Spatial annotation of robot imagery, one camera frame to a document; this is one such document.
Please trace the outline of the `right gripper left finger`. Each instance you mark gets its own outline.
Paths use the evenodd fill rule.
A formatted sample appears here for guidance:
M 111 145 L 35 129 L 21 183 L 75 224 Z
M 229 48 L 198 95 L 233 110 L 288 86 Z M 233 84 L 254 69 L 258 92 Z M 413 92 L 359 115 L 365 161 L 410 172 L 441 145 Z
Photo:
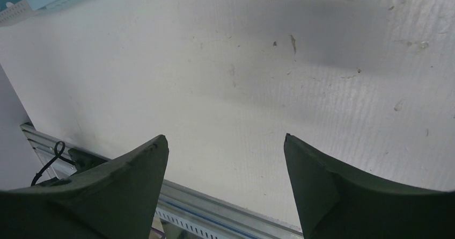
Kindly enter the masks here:
M 169 155 L 158 135 L 88 170 L 1 192 L 1 238 L 148 238 Z

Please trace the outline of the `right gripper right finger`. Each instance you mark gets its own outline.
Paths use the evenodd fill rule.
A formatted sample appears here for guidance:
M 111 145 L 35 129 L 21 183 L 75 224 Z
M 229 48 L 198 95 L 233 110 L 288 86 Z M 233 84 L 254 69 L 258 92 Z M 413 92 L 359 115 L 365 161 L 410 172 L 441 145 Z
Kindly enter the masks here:
M 305 238 L 454 238 L 454 192 L 387 180 L 287 134 L 284 155 Z

